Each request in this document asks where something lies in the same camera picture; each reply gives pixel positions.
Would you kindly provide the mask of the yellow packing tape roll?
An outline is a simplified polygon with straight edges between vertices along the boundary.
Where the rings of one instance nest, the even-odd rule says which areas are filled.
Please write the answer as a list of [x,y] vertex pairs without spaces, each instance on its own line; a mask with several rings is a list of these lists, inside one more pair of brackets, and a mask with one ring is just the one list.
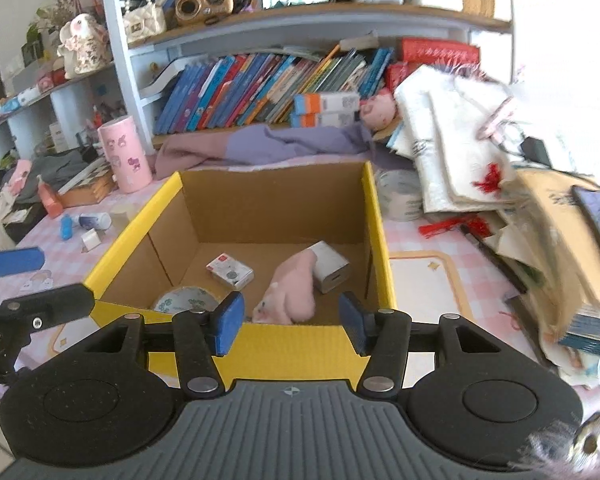
[[152,307],[155,312],[178,314],[189,310],[213,311],[219,305],[219,300],[208,290],[197,286],[173,288],[157,299]]

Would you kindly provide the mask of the staples box with cat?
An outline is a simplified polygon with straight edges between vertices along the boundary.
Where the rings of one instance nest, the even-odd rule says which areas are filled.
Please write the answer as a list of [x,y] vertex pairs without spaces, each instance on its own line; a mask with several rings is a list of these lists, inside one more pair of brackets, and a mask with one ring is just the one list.
[[211,260],[205,268],[210,272],[212,278],[229,287],[235,292],[240,292],[253,281],[254,271],[250,266],[222,252]]

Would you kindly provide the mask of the blue plastic bag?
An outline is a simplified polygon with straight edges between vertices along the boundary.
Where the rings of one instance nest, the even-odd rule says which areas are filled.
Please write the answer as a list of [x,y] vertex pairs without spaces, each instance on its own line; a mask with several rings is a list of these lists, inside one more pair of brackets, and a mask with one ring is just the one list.
[[60,237],[61,240],[71,240],[73,237],[73,219],[68,214],[60,219]]

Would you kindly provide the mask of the large white charger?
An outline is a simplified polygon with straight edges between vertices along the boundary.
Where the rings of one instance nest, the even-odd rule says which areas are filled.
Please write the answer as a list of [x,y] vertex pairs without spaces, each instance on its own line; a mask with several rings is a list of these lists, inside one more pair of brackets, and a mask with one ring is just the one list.
[[316,257],[313,267],[315,288],[323,295],[328,294],[351,276],[351,264],[335,248],[321,240],[309,246]]

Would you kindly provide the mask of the small white plug adapter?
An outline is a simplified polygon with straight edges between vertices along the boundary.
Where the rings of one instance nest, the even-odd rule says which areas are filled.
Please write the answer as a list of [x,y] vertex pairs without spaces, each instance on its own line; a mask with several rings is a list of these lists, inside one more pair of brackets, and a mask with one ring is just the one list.
[[91,252],[102,244],[102,236],[96,229],[89,229],[81,234],[82,252]]

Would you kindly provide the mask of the pink plush glove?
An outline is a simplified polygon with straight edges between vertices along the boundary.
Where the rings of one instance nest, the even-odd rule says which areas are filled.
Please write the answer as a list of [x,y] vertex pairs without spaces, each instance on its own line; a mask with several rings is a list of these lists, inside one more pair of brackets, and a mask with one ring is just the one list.
[[262,300],[253,309],[252,322],[293,325],[313,318],[316,261],[316,255],[307,248],[280,263]]

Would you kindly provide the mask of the navy white spray bottle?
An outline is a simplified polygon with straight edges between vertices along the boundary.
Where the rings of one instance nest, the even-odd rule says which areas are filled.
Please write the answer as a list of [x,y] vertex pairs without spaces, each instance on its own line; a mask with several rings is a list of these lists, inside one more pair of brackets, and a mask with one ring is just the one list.
[[112,226],[112,219],[108,212],[96,214],[79,214],[76,217],[78,225],[85,230],[107,231]]

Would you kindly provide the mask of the beige cube block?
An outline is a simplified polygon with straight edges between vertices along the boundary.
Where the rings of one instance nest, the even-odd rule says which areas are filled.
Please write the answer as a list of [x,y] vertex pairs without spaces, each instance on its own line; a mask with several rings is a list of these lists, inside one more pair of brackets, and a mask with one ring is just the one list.
[[137,216],[138,207],[131,203],[122,203],[114,205],[110,211],[112,224],[119,230],[123,230]]

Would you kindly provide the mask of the yellow cardboard box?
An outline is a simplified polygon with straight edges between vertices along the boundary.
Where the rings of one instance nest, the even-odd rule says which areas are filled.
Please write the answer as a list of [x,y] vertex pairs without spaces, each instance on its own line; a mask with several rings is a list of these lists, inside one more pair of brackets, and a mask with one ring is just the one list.
[[[136,312],[149,323],[163,294],[197,286],[216,298],[228,287],[205,266],[222,252],[254,271],[242,295],[253,309],[280,263],[323,240],[351,264],[343,289],[368,309],[396,304],[379,202],[368,162],[335,162],[257,171],[206,169],[174,174],[96,264],[86,285],[99,325]],[[366,359],[339,322],[339,292],[315,298],[296,326],[245,323],[224,358],[225,384],[237,379],[346,379],[358,382]]]

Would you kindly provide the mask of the pink pig plush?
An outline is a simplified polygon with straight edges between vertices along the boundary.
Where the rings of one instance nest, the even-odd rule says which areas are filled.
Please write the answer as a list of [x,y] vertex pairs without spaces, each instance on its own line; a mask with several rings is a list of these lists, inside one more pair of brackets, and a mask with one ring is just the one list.
[[393,93],[381,89],[375,96],[361,103],[359,118],[371,132],[378,132],[393,122],[396,116],[396,104]]

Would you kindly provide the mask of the lower orange white box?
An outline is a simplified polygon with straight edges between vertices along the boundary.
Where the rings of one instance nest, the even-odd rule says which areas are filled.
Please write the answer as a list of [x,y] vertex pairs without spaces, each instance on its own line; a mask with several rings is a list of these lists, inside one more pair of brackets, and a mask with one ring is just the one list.
[[295,114],[292,113],[289,119],[293,128],[317,128],[317,127],[337,127],[343,128],[356,122],[355,112],[339,113],[312,113]]

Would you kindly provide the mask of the upper orange white box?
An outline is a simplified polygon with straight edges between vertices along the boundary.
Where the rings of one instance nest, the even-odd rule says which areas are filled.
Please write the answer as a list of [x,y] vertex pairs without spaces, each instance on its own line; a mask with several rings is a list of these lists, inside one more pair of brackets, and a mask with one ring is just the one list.
[[298,115],[355,113],[361,97],[357,92],[302,93],[294,97],[293,110]]

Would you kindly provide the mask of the row of books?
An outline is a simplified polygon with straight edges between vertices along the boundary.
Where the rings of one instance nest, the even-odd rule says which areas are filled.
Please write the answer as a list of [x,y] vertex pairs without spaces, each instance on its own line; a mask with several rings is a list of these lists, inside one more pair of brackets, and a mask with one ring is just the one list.
[[480,67],[472,44],[405,37],[395,48],[337,44],[329,52],[270,48],[215,58],[179,58],[147,88],[162,96],[153,132],[168,134],[289,124],[294,97],[302,93],[357,92],[361,103],[381,89],[392,93],[421,66]]

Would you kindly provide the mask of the white quilted handbag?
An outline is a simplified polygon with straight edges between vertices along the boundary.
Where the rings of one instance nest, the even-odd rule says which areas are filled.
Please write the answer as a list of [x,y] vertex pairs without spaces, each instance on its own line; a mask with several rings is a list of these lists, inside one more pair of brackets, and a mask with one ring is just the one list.
[[123,25],[129,44],[166,31],[163,10],[153,0],[125,0]]

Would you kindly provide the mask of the gold retro radio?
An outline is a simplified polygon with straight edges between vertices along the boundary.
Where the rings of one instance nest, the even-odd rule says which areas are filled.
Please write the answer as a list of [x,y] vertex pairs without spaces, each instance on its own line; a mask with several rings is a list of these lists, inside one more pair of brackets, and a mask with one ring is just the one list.
[[179,26],[212,23],[234,12],[234,0],[175,0],[174,14]]

